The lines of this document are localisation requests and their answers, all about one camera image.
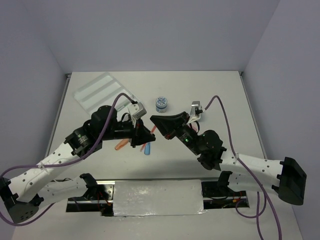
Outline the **orange thin pen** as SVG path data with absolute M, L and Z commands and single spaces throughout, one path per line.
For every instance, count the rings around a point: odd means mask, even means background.
M 156 128 L 157 127 L 154 125 L 153 128 L 151 129 L 152 134 L 155 132 Z M 149 144 L 148 142 L 143 144 L 142 147 L 140 148 L 140 152 L 143 152 L 148 144 Z

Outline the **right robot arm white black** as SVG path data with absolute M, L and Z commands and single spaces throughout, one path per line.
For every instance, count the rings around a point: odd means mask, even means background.
M 241 191 L 266 191 L 296 206 L 304 203 L 307 174 L 290 157 L 268 160 L 233 153 L 223 147 L 214 130 L 198 134 L 189 123 L 189 114 L 152 115 L 150 120 L 167 140 L 178 138 L 206 170 L 220 172 L 217 190 L 223 196 Z

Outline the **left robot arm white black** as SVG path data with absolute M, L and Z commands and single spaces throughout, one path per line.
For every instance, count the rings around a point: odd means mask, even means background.
M 72 166 L 72 161 L 83 157 L 90 150 L 99 151 L 103 141 L 128 139 L 133 148 L 155 141 L 155 135 L 142 121 L 142 116 L 147 113 L 142 103 L 134 102 L 127 109 L 125 115 L 128 119 L 117 120 L 116 110 L 110 114 L 109 105 L 101 106 L 83 126 L 67 136 L 64 142 L 36 167 L 29 167 L 27 171 L 11 179 L 1 177 L 0 197 L 14 225 L 25 226 L 40 208 L 63 199 L 112 198 L 112 190 L 98 184 L 89 173 L 82 173 L 74 179 L 54 180 Z M 111 117 L 106 131 L 94 147 L 109 114 Z

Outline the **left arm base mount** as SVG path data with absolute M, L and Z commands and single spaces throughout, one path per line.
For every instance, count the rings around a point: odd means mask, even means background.
M 89 197 L 78 196 L 67 200 L 67 213 L 99 213 L 103 217 L 114 216 L 115 181 L 97 180 L 98 189 Z

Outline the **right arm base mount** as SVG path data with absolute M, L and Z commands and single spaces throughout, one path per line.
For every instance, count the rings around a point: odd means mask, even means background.
M 223 193 L 218 189 L 216 181 L 202 181 L 203 208 L 213 209 L 234 209 L 248 208 L 247 193 L 245 191 Z

